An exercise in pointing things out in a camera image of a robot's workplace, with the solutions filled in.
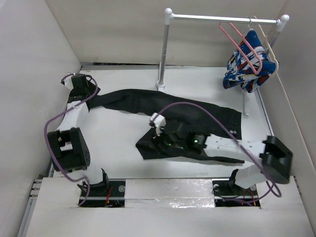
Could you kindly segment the black trousers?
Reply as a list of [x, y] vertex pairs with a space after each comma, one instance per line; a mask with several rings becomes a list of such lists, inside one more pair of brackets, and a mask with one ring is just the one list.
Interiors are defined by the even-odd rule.
[[[91, 101], [91, 108], [104, 107], [106, 109], [129, 112], [132, 114], [146, 114], [162, 112], [167, 120], [177, 120], [189, 124], [188, 134], [196, 132], [212, 134], [228, 138], [227, 133], [207, 113], [211, 113], [221, 124], [231, 131], [235, 138], [242, 139], [241, 113], [226, 107], [201, 101], [172, 96], [159, 91], [143, 89], [123, 89], [104, 95], [97, 95]], [[196, 161], [219, 161], [222, 163], [243, 164], [244, 161], [227, 157], [208, 157], [198, 151], [184, 151], [166, 147], [166, 151], [159, 152], [152, 143], [154, 129], [151, 128], [135, 144], [144, 160], [174, 157], [192, 158]]]

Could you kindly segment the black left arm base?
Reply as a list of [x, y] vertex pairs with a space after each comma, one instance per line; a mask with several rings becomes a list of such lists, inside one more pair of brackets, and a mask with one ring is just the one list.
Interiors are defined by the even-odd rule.
[[87, 184], [78, 184], [80, 188], [79, 206], [87, 208], [117, 208], [125, 206], [125, 180], [110, 180], [104, 184], [90, 185], [86, 198]]

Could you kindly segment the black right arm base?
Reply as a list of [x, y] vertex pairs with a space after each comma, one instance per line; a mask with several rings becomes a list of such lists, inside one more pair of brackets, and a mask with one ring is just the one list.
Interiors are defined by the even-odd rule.
[[259, 197], [256, 186], [254, 190], [243, 189], [230, 185], [228, 180], [213, 180], [212, 184], [215, 207], [260, 207], [259, 201], [253, 202]]

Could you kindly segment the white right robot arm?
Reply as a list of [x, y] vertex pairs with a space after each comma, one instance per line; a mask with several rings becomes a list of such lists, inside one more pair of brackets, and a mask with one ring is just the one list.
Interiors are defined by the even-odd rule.
[[162, 155], [199, 161], [251, 163], [247, 168], [232, 172], [228, 188], [235, 195], [268, 180], [276, 184], [289, 183], [293, 153], [275, 136], [267, 136], [264, 141], [223, 138], [166, 121], [163, 116], [153, 116], [150, 126], [154, 129], [154, 148]]

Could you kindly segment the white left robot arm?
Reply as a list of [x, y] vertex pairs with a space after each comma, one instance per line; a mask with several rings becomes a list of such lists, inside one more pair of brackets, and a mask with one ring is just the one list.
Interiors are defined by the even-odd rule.
[[70, 90], [66, 110], [55, 131], [45, 131], [45, 141], [54, 169], [72, 182], [81, 181], [83, 191], [95, 191], [104, 196], [110, 191], [109, 178], [102, 168], [91, 164], [91, 155], [80, 126], [91, 109], [91, 101], [100, 91], [90, 75], [68, 74], [61, 83]]

